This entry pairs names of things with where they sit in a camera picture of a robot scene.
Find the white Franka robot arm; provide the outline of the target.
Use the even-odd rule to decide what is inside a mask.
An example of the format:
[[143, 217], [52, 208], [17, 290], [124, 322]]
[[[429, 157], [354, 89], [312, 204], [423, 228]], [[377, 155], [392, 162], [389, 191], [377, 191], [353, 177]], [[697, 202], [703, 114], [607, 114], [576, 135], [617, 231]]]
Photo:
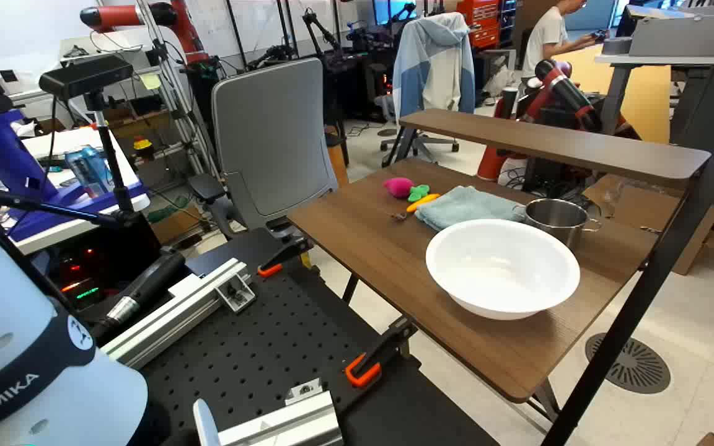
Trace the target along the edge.
[[[0, 191], [0, 208], [21, 199]], [[0, 446], [128, 446], [147, 379], [104, 355], [0, 228]]]

